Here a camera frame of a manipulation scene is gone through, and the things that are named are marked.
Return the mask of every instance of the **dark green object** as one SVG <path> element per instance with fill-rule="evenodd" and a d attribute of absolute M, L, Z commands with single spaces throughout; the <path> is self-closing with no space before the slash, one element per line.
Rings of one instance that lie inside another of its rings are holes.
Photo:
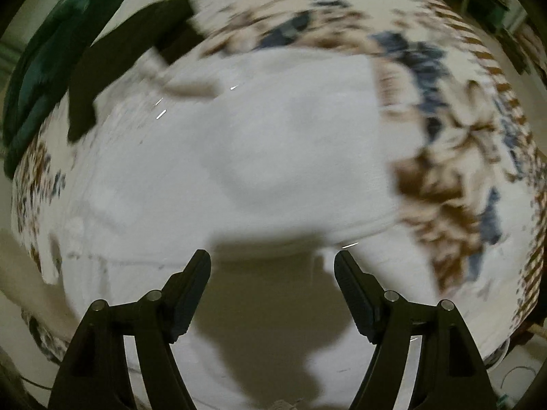
<path fill-rule="evenodd" d="M 469 0 L 467 12 L 494 33 L 501 27 L 507 9 L 499 0 Z"/>
<path fill-rule="evenodd" d="M 78 141 L 96 123 L 93 101 L 152 47 L 174 62 L 202 40 L 187 20 L 189 0 L 162 0 L 141 9 L 95 42 L 81 57 L 68 89 L 68 140 Z"/>
<path fill-rule="evenodd" d="M 8 178 L 13 178 L 43 121 L 65 95 L 78 60 L 123 1 L 66 0 L 28 43 L 5 97 L 3 140 L 8 153 L 4 172 Z"/>

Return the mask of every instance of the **striped border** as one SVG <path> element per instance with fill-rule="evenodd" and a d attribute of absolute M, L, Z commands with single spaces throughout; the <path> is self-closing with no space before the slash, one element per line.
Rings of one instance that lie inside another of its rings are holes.
<path fill-rule="evenodd" d="M 528 262 L 520 271 L 521 281 L 517 289 L 518 306 L 512 319 L 511 331 L 519 327 L 523 320 L 532 311 L 538 301 L 539 283 L 543 272 L 544 241 L 547 228 L 547 192 L 545 190 L 545 174 L 547 165 L 542 159 L 535 142 L 532 139 L 530 126 L 526 116 L 513 92 L 511 85 L 505 78 L 494 56 L 482 44 L 474 30 L 442 0 L 419 0 L 427 9 L 431 10 L 445 26 L 455 30 L 465 47 L 474 54 L 478 63 L 490 75 L 500 99 L 517 125 L 519 136 L 518 146 L 527 169 L 526 183 L 534 188 L 535 203 L 534 227 L 532 229 L 532 243 L 527 255 Z"/>

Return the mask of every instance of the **floor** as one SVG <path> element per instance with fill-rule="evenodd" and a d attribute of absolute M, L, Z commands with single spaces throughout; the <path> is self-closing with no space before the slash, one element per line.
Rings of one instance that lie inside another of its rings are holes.
<path fill-rule="evenodd" d="M 458 0 L 445 0 L 458 10 Z M 519 96 L 529 119 L 535 140 L 544 153 L 547 153 L 547 90 L 537 84 L 537 79 L 528 74 L 519 75 L 504 54 L 501 45 L 478 24 L 468 20 L 486 46 L 499 61 L 508 81 Z M 0 107 L 3 105 L 3 91 L 0 91 Z M 0 228 L 9 228 L 11 184 L 0 175 Z M 41 355 L 32 341 L 26 326 L 20 318 L 17 306 L 0 293 L 0 346 L 8 352 L 20 373 L 43 386 L 51 387 L 57 367 Z M 516 347 L 490 374 L 495 388 L 501 389 L 510 398 L 518 400 L 534 378 L 543 361 L 547 359 L 547 341 L 534 336 L 525 346 Z M 47 390 L 27 384 L 28 390 L 42 404 L 49 399 Z"/>

